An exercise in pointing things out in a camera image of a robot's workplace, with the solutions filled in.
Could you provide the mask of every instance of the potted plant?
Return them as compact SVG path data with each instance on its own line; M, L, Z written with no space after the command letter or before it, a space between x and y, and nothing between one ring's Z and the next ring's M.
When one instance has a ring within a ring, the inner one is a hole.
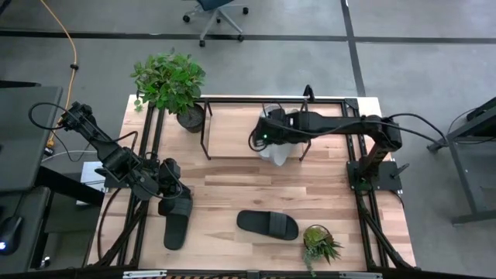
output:
M195 103L202 92L205 72L191 55L180 53L161 53L148 56L144 65L134 65L134 83L138 87L138 98L134 104L136 111L143 109L143 104L153 102L158 109L167 109L169 114L176 114L177 121L191 133L200 132L204 121L203 108Z
M331 259L339 259L340 256L336 248L343 248L334 240L328 229L321 225L309 226L303 233L303 243L305 244L303 261L312 277L316 276L312 267L313 261L325 257L327 262L331 264Z

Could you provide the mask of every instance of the black clamp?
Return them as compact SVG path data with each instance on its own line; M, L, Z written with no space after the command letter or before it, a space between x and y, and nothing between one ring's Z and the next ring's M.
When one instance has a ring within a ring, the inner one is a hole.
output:
M307 86L305 86L305 90L303 91L303 96L308 97L309 102L315 101L315 96L313 95L313 89L310 86L310 84L307 84Z

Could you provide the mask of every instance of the office chair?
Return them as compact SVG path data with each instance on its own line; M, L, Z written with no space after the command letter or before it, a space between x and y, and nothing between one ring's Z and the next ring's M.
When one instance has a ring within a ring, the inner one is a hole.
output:
M245 40L243 36L243 31L237 24L223 11L224 8L229 8L229 7L237 7L237 6L243 6L241 4L229 4L228 3L234 1L234 0L196 0L198 2L198 5L195 7L194 10L190 12L186 12L183 16L183 21L188 23L191 19L189 16L192 16L196 13L204 13L208 12L211 13L212 16L210 17L210 20L208 21L207 25L203 29L203 32L200 35L200 47L205 46L205 35L207 34L208 30L212 27L212 24L214 23L214 20L217 20L217 23L220 23L221 18L224 18L225 21L227 21L228 24L231 25L232 28L236 29L236 31L239 32L238 35L238 41L243 42ZM243 14L247 15L248 14L248 8L243 7Z

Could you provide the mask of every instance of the wooden tabletop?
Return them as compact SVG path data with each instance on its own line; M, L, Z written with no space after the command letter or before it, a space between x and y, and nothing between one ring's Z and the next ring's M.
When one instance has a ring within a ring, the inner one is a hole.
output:
M143 130L146 112L134 111L135 98L129 97L121 135L134 130L141 134ZM376 98L358 98L358 101L361 115L381 115ZM213 117L212 120L208 117L205 125L205 145L214 150L208 135L215 134L215 139L211 136L213 141L222 144L218 135L221 133L219 129L222 129L219 127L224 125L215 124L213 119L217 117L215 121L219 122L224 117L223 121L228 122L228 111L235 117L237 114L244 114L246 110L254 110L255 105L214 103L211 106ZM260 112L260 104L255 109ZM338 105L309 105L308 109L326 116L341 116ZM146 143L149 147L147 151L151 149L155 122L152 121L149 142ZM253 129L253 123L240 123L239 127ZM247 145L247 135L243 138L244 144ZM335 260L331 265L322 260L315 263L314 268L366 270L357 204L346 176L346 162L349 158L345 136L329 135L313 139L312 148L303 162L288 158L282 167L276 167L246 153L245 146L233 147L232 154L240 150L238 157L219 156L207 160L199 142L199 133L188 133L178 125L174 115L166 114L160 138L159 158L164 160L171 157L178 162L181 167L181 181L193 191L194 208L184 246L180 250L171 251L163 245L166 218L157 213L159 200L150 200L140 268L306 270L301 259L301 235L308 226L320 224L325 226L344 248L340 250L341 260ZM123 146L130 143L131 139L121 142ZM374 145L368 137L366 143L368 150ZM140 144L138 141L135 150L139 149ZM129 193L128 189L121 191L110 206L102 229L104 252L110 248L122 230ZM105 207L109 196L110 194L105 196L102 208ZM379 191L377 203L384 234L404 259L415 265L400 201L388 191ZM283 241L243 231L236 226L236 216L243 209L286 213L296 220L300 236L296 240ZM374 259L379 263L377 242L370 230L369 234ZM133 253L133 244L134 234L131 236L128 259ZM88 263L94 263L96 260L95 238Z

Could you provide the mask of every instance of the orange cable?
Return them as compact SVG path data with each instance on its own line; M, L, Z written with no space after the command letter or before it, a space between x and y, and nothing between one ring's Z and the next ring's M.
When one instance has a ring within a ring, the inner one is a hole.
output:
M60 22L60 20L57 18L57 16L52 12L52 10L50 9L50 7L45 3L44 0L40 0L40 2L45 6L45 8L48 10L48 12L53 16L53 18L58 22L58 24L60 25L60 27L62 27L62 30L65 32L65 35L67 36L67 38L69 39L69 42L71 42L71 46L72 46L72 50L74 52L74 65L78 65L78 52L76 51L76 46L74 45L74 41L72 40L71 38L71 35L69 35L69 32L65 29L64 27L64 24L62 24L62 22ZM67 109L67 107L69 106L69 101L71 100L71 92L72 92L72 84L74 82L74 76L76 75L76 69L72 69L72 73L71 73L71 80L69 81L69 89L67 90L67 101L65 103L65 109ZM53 146L53 136L54 134L52 133L52 135L50 136L50 138L48 139L48 143L47 143L47 146L49 147L52 147Z

